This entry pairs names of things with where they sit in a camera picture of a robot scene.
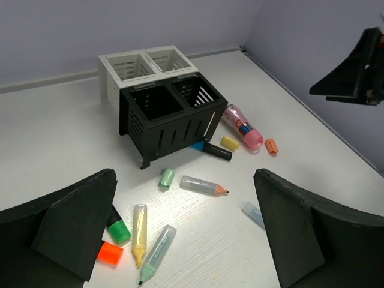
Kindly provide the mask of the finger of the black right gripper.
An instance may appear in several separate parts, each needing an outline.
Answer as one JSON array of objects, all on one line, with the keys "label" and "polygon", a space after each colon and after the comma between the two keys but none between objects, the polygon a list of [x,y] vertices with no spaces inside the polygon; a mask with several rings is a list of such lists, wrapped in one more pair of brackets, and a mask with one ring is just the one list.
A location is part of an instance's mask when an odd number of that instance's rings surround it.
[{"label": "finger of the black right gripper", "polygon": [[383,32],[367,28],[350,55],[313,85],[328,101],[377,106],[383,102]]}]

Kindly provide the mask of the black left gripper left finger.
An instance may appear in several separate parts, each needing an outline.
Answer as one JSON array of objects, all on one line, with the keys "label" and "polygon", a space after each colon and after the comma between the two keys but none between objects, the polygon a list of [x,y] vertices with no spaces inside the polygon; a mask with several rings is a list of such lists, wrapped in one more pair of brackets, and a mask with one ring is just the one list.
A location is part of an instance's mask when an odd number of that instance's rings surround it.
[{"label": "black left gripper left finger", "polygon": [[89,281],[117,186],[103,169],[1,211],[1,287],[83,287]]}]

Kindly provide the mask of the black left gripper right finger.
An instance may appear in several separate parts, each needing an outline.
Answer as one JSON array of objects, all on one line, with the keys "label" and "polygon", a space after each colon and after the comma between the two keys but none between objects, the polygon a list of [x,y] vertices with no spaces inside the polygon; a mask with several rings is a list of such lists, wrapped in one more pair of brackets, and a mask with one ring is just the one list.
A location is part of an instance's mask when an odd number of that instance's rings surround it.
[{"label": "black left gripper right finger", "polygon": [[258,169],[254,185],[281,287],[383,287],[383,217]]}]

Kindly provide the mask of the black marker orange cap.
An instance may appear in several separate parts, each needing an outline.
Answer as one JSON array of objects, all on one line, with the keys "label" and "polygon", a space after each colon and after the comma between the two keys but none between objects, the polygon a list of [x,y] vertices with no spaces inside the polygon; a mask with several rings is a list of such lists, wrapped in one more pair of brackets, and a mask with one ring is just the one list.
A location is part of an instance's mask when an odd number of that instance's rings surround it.
[{"label": "black marker orange cap", "polygon": [[108,265],[116,266],[119,263],[123,252],[124,252],[123,248],[115,244],[102,241],[97,259]]}]

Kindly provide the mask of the black marker green cap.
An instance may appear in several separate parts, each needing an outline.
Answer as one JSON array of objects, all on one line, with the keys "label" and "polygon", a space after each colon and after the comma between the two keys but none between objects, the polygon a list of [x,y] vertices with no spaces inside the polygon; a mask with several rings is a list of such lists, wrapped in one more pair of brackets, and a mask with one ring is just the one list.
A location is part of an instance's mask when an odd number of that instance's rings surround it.
[{"label": "black marker green cap", "polygon": [[131,233],[121,218],[119,212],[112,205],[110,215],[106,223],[107,230],[111,235],[113,241],[121,245],[131,239]]}]

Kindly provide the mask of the pink bottle of pens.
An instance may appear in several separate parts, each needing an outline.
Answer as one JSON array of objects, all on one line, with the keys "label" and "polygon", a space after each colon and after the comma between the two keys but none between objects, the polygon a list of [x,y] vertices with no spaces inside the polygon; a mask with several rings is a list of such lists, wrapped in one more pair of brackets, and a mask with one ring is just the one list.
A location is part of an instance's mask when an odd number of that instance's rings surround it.
[{"label": "pink bottle of pens", "polygon": [[240,108],[229,104],[223,113],[224,123],[240,137],[246,148],[253,154],[260,151],[264,143],[261,133],[255,129],[242,113]]}]

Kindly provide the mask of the clear blue-tip marker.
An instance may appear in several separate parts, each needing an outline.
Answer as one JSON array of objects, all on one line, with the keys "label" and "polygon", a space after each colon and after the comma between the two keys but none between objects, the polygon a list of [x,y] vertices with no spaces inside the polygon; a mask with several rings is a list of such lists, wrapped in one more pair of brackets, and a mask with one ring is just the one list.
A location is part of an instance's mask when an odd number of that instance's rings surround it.
[{"label": "clear blue-tip marker", "polygon": [[253,222],[265,230],[265,224],[261,212],[250,202],[244,202],[241,206],[241,211]]}]

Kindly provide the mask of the clear yellow highlighter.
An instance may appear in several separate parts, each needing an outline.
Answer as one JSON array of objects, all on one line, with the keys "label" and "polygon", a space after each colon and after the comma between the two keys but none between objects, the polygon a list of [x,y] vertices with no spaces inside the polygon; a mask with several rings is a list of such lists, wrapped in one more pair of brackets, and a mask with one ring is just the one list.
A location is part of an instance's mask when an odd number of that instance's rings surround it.
[{"label": "clear yellow highlighter", "polygon": [[145,204],[137,204],[133,212],[132,254],[137,267],[141,267],[147,251],[147,218],[148,209]]}]

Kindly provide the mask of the clear green highlighter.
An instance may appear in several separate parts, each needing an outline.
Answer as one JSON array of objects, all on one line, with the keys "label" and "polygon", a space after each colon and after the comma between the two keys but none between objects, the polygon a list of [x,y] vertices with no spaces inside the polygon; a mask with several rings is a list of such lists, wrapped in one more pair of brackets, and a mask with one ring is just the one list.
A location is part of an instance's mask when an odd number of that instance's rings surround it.
[{"label": "clear green highlighter", "polygon": [[156,274],[176,236],[176,233],[177,230],[171,225],[166,225],[161,231],[152,250],[149,252],[142,265],[138,283],[139,286],[149,281]]}]

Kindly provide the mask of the yellow marker cap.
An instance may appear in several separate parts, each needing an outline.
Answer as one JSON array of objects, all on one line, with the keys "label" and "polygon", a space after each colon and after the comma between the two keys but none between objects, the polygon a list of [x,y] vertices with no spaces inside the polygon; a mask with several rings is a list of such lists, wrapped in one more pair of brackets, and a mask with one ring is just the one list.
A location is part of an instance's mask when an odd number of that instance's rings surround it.
[{"label": "yellow marker cap", "polygon": [[221,139],[220,145],[231,151],[236,151],[239,148],[239,142],[228,136]]}]

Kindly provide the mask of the clear orange-tip marker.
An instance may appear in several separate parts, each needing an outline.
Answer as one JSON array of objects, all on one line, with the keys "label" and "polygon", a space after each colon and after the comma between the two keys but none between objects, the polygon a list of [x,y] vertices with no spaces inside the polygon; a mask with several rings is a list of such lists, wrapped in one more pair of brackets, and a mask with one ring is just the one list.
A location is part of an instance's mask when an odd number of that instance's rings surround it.
[{"label": "clear orange-tip marker", "polygon": [[181,178],[180,187],[187,190],[195,190],[201,193],[210,194],[212,196],[223,196],[229,194],[229,191],[219,184],[186,175]]}]

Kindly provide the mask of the black marker blue cap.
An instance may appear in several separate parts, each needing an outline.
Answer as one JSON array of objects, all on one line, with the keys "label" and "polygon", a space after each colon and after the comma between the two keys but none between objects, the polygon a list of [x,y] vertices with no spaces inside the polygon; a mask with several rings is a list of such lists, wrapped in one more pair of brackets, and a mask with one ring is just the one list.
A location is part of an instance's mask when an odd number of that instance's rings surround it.
[{"label": "black marker blue cap", "polygon": [[207,141],[200,141],[193,145],[191,145],[191,148],[204,152],[206,154],[209,154],[211,156],[220,158],[222,160],[230,161],[232,159],[232,152],[223,149],[221,147],[215,146],[213,144],[210,144]]}]

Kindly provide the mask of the black slotted organizer box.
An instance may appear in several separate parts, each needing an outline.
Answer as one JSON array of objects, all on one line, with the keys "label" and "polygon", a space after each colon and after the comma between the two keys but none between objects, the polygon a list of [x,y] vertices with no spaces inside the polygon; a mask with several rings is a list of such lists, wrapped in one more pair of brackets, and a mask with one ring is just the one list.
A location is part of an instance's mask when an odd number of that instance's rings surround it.
[{"label": "black slotted organizer box", "polygon": [[211,140],[227,104],[201,73],[123,88],[119,134],[130,136],[145,169],[154,160]]}]

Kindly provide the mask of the white slotted organizer box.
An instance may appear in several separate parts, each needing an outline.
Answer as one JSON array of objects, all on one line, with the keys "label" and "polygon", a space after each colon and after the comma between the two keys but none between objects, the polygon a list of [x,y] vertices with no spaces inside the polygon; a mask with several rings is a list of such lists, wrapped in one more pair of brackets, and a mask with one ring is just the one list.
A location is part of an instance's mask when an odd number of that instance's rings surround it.
[{"label": "white slotted organizer box", "polygon": [[198,72],[174,45],[98,57],[101,102],[119,112],[121,89]]}]

